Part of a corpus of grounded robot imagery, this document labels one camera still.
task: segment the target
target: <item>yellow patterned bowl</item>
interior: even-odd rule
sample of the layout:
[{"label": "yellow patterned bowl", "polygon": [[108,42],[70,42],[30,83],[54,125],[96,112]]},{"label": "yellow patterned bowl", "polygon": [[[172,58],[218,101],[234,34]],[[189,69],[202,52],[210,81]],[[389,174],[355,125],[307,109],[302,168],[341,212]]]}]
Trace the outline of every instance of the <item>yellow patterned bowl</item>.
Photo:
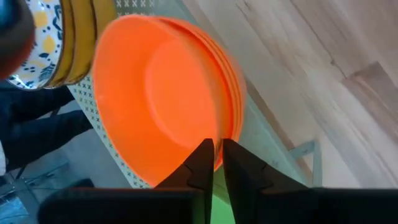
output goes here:
[{"label": "yellow patterned bowl", "polygon": [[26,3],[34,17],[35,42],[29,58],[7,80],[21,89],[37,90],[50,83],[62,55],[62,7],[60,0]]}]

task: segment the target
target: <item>gray floor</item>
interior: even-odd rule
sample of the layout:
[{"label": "gray floor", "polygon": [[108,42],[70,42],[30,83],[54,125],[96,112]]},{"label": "gray floor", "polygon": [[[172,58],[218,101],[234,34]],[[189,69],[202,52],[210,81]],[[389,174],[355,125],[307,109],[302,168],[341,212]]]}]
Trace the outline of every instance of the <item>gray floor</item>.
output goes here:
[{"label": "gray floor", "polygon": [[[78,104],[73,101],[61,108],[59,113],[79,109]],[[119,170],[119,167],[94,130],[75,137],[60,149],[29,164],[22,176],[25,180],[36,180],[36,177],[40,177],[51,170],[55,170],[51,178],[37,181],[35,185],[30,186],[33,189],[31,193],[33,198],[39,203],[56,189],[62,189],[77,180],[85,178],[90,178],[97,188],[130,187],[123,173]],[[12,172],[12,175],[15,177],[16,173],[17,170]],[[23,199],[24,196],[20,194],[17,194],[17,196],[17,199],[10,198],[7,203],[0,204],[0,224],[21,223],[21,217],[3,218],[26,214],[27,212],[30,213],[30,221],[25,220],[23,223],[34,223],[35,215],[32,213],[37,211],[38,203],[25,200]],[[24,207],[20,206],[19,199],[21,199]]]}]

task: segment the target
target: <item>floral pattern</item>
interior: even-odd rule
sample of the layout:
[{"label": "floral pattern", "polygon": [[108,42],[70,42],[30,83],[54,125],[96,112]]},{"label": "floral pattern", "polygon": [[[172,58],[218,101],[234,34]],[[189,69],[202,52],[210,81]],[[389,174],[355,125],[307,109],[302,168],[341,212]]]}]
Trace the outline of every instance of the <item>floral pattern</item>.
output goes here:
[{"label": "floral pattern", "polygon": [[35,42],[29,58],[8,78],[16,87],[37,90],[56,71],[63,44],[61,0],[26,0],[35,22]]}]

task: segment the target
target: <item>stacked orange bowls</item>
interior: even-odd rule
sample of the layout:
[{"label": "stacked orange bowls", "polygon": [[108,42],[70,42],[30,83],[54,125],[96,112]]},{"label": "stacked orange bowls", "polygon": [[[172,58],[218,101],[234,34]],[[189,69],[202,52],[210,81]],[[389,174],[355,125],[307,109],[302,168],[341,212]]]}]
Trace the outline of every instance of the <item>stacked orange bowls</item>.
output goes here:
[{"label": "stacked orange bowls", "polygon": [[239,140],[244,78],[205,32],[166,17],[124,16],[97,43],[95,97],[105,130],[129,167],[151,186],[205,138]]}]

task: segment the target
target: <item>dark cloth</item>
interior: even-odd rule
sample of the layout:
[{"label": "dark cloth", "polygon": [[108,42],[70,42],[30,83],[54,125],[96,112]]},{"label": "dark cloth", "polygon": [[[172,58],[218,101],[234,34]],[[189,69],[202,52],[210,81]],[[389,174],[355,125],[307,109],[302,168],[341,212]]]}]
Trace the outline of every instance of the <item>dark cloth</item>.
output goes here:
[{"label": "dark cloth", "polygon": [[81,110],[37,119],[72,100],[67,87],[0,91],[0,141],[8,159],[7,171],[35,161],[92,128]]}]

